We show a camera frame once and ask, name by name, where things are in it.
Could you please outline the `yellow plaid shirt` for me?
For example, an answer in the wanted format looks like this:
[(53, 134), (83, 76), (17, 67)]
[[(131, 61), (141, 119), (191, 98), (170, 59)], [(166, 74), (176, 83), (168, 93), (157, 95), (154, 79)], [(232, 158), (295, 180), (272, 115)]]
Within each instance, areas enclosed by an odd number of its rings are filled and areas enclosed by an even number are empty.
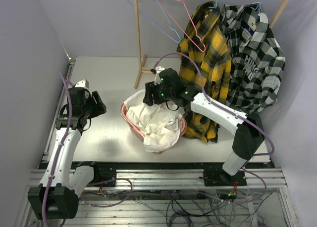
[[(186, 55), (181, 58), (179, 75), (186, 86), (194, 85), (211, 98), (225, 103), (229, 90), (231, 55), (220, 25), (220, 8), (211, 9), (213, 1), (199, 5), (192, 15), (198, 35), (206, 45), (206, 51), (200, 52), (193, 43), (184, 36), (177, 47), (177, 52)], [(186, 32), (194, 36), (194, 29), (188, 23)]]

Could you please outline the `pink hanger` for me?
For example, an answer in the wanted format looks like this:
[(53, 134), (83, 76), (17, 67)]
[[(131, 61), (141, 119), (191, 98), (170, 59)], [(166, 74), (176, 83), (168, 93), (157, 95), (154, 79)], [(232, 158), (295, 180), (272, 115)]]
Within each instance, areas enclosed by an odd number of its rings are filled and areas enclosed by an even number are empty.
[(196, 25), (192, 19), (192, 16), (191, 14), (189, 13), (189, 10), (187, 8), (187, 5), (186, 5), (186, 0), (171, 0), (171, 1), (174, 1), (174, 2), (180, 2), (183, 6), (183, 9), (185, 10), (186, 12), (186, 15), (189, 19), (189, 23), (191, 24), (192, 28), (194, 29), (194, 36), (196, 37), (196, 39), (199, 40), (198, 43), (196, 43), (194, 41), (194, 38), (193, 37), (190, 37), (189, 34), (186, 32), (185, 29), (183, 29), (180, 24), (178, 23), (178, 21), (173, 17), (173, 15), (168, 11), (168, 9), (165, 7), (164, 4), (162, 4), (162, 7), (163, 9), (166, 11), (167, 15), (172, 19), (172, 21), (176, 24), (176, 26), (181, 30), (181, 32), (184, 33), (184, 35), (193, 43), (193, 45), (200, 51), (200, 52), (205, 52), (206, 51), (206, 45), (203, 43), (203, 39), (198, 35), (198, 30), (196, 28)]

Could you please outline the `blue wire hanger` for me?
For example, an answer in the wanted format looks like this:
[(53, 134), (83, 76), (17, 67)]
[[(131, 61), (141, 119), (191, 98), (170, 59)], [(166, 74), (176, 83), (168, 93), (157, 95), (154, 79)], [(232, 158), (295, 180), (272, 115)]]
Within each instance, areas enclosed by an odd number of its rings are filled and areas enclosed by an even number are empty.
[[(131, 6), (136, 6), (133, 0), (127, 0)], [(160, 32), (165, 36), (171, 39), (175, 43), (181, 41), (181, 37), (178, 31), (173, 27), (171, 18), (167, 15), (167, 12), (159, 2), (159, 0), (150, 0), (150, 6), (154, 6), (154, 9), (157, 10), (158, 15), (148, 14), (145, 10), (138, 8), (138, 12), (146, 20), (148, 20), (154, 27), (156, 27)]]

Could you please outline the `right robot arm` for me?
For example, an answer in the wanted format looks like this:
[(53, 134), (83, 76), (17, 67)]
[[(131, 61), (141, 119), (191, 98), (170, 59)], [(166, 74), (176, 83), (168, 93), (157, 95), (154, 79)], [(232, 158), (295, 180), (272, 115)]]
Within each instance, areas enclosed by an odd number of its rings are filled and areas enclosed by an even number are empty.
[(205, 95), (195, 86), (184, 86), (178, 73), (171, 69), (156, 67), (152, 82), (145, 84), (143, 102), (148, 106), (172, 102), (183, 108), (209, 118), (234, 135), (232, 151), (218, 173), (223, 185), (230, 185), (237, 172), (249, 161), (264, 141), (262, 121), (257, 113), (247, 115)]

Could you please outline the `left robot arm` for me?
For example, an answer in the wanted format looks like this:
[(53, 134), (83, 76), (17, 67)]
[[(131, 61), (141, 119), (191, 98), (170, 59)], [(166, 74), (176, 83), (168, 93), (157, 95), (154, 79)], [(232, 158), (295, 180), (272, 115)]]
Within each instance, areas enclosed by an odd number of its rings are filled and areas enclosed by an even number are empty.
[(101, 173), (95, 162), (82, 163), (71, 174), (77, 144), (91, 119), (106, 113), (97, 91), (83, 87), (69, 88), (67, 104), (56, 120), (54, 148), (46, 171), (37, 187), (28, 191), (28, 201), (38, 220), (72, 219), (76, 216), (79, 197), (87, 185), (96, 186)]

